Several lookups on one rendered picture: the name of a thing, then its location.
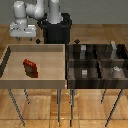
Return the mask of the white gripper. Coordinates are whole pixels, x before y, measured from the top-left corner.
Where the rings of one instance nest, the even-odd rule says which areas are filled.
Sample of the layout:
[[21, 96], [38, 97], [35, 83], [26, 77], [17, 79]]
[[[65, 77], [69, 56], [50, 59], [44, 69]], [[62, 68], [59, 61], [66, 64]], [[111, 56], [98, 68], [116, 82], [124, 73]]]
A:
[[37, 35], [35, 25], [18, 25], [15, 22], [12, 22], [9, 25], [9, 32], [11, 37], [17, 37], [17, 41], [20, 41], [20, 37], [30, 37], [29, 40], [32, 41], [33, 38]]

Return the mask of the dark wooden compartment bin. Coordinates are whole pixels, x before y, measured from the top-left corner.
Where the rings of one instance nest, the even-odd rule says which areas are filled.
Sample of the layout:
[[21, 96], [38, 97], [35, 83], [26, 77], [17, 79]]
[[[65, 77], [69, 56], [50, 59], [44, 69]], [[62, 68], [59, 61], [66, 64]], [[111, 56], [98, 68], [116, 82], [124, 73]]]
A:
[[[86, 45], [85, 59], [80, 59], [81, 45]], [[66, 46], [66, 79], [69, 89], [128, 89], [128, 50], [116, 44], [111, 59], [111, 44], [68, 44]], [[113, 68], [121, 68], [121, 77], [113, 77]], [[82, 78], [82, 70], [87, 78]]]

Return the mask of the light wooden bin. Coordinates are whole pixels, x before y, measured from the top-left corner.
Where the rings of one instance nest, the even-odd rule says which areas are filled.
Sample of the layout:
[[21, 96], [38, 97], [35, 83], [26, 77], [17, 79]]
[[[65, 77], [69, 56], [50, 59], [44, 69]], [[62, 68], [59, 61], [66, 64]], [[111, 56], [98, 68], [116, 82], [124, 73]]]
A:
[[[37, 66], [38, 77], [26, 75], [23, 61]], [[65, 46], [10, 44], [0, 58], [0, 89], [64, 89]]]

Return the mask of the thin metal table leg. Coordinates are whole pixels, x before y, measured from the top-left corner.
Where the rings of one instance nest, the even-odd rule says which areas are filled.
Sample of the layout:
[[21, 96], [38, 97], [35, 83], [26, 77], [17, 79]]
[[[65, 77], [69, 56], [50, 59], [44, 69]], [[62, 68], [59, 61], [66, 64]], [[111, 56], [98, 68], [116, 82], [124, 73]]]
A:
[[28, 104], [30, 104], [30, 100], [29, 100], [29, 98], [28, 98], [27, 89], [24, 89], [24, 94], [25, 94], [25, 97], [26, 97], [27, 103], [28, 103]]
[[74, 107], [74, 89], [70, 89], [70, 105], [71, 105], [70, 127], [72, 127], [73, 107]]
[[101, 104], [104, 101], [104, 97], [105, 97], [106, 92], [107, 92], [107, 89], [104, 89], [104, 92], [103, 92], [102, 97], [101, 97]]
[[60, 123], [61, 89], [57, 89], [58, 123]]
[[123, 94], [123, 89], [120, 89], [120, 92], [119, 92], [119, 94], [117, 96], [117, 99], [116, 99], [115, 103], [113, 104], [113, 107], [112, 107], [112, 109], [111, 109], [111, 111], [109, 113], [109, 116], [108, 116], [107, 120], [106, 120], [105, 127], [108, 126], [108, 124], [109, 124], [109, 122], [111, 120], [111, 117], [112, 117], [112, 115], [113, 115], [113, 113], [114, 113], [114, 111], [115, 111], [115, 109], [116, 109], [116, 107], [118, 105], [118, 102], [119, 102], [122, 94]]
[[22, 122], [22, 125], [25, 127], [24, 119], [23, 119], [23, 117], [22, 117], [22, 115], [21, 115], [21, 112], [20, 112], [20, 110], [19, 110], [18, 104], [17, 104], [17, 102], [16, 102], [16, 100], [15, 100], [15, 97], [14, 97], [14, 95], [13, 95], [12, 90], [11, 90], [11, 89], [8, 89], [8, 93], [9, 93], [9, 95], [10, 95], [10, 97], [11, 97], [11, 100], [12, 100], [13, 105], [14, 105], [14, 107], [15, 107], [15, 109], [16, 109], [16, 112], [17, 112], [17, 114], [18, 114], [18, 116], [19, 116], [19, 119], [20, 119], [20, 121]]

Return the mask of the tall grey block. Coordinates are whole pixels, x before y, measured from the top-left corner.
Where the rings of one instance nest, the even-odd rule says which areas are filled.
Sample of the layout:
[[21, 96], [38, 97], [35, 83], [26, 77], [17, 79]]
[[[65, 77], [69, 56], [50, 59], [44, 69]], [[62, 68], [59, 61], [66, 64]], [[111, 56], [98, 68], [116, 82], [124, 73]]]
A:
[[80, 59], [85, 59], [86, 45], [81, 45]]

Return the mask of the small grey cube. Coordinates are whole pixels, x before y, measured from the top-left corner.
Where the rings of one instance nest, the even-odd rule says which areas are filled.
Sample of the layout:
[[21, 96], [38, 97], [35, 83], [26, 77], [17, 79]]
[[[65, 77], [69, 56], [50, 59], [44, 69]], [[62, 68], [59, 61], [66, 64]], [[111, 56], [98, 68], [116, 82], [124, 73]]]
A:
[[82, 78], [87, 78], [87, 70], [82, 70]]

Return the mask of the tall grey bottle shape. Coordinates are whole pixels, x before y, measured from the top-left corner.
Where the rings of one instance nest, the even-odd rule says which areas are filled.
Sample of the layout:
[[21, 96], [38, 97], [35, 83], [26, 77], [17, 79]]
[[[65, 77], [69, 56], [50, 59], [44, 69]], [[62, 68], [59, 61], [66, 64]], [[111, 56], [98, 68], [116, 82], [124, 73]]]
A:
[[114, 59], [117, 50], [116, 43], [114, 41], [111, 41], [111, 46], [112, 46], [111, 59]]

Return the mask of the small grey can shape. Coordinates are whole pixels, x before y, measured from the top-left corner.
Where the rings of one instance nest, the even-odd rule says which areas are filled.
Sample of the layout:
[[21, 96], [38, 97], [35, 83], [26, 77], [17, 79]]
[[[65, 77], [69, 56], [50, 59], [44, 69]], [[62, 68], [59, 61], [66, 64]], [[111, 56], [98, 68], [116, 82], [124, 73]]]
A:
[[113, 77], [114, 78], [120, 78], [121, 77], [121, 68], [119, 68], [118, 66], [115, 66], [113, 68]]

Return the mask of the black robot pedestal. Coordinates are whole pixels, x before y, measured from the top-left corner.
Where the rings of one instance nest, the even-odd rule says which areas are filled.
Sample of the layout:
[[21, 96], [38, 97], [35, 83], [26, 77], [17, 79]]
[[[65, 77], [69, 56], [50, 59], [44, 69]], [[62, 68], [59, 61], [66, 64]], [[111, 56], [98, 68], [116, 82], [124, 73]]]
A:
[[72, 20], [68, 13], [62, 13], [63, 20], [57, 24], [47, 21], [47, 15], [37, 21], [38, 26], [43, 31], [45, 44], [68, 44], [70, 42], [70, 29]]

